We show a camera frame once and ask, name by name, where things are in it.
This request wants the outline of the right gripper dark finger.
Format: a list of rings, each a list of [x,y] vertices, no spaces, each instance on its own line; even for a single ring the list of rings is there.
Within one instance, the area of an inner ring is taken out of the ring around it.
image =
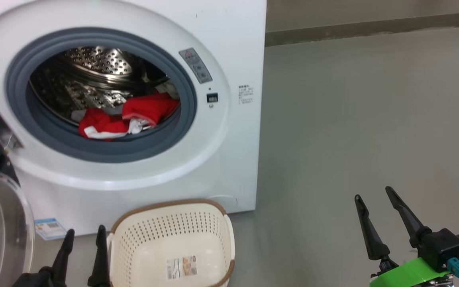
[[[407,233],[409,234],[411,247],[419,248],[422,244],[422,237],[431,233],[432,230],[426,227],[421,220],[415,216],[393,187],[385,187],[385,191],[393,208],[400,214]]]
[[[365,248],[370,260],[379,260],[379,273],[386,273],[398,267],[398,264],[390,259],[390,249],[384,244],[369,218],[369,210],[360,195],[355,195],[355,205],[359,223],[363,233]]]

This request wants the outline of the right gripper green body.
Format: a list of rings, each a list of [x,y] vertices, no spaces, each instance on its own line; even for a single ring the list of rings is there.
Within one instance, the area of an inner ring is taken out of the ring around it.
[[[389,257],[381,257],[380,271],[372,274],[370,287],[453,287],[453,276],[447,264],[432,263],[424,258],[397,265]]]

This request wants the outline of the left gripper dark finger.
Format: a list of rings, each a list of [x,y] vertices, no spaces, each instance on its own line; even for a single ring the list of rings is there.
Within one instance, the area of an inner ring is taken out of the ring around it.
[[[87,285],[88,287],[111,287],[107,231],[104,225],[98,228],[95,244],[97,251],[94,267]]]
[[[69,256],[73,249],[75,238],[74,229],[69,229],[53,262],[51,271],[51,281],[53,287],[67,287],[66,274],[69,265]]]

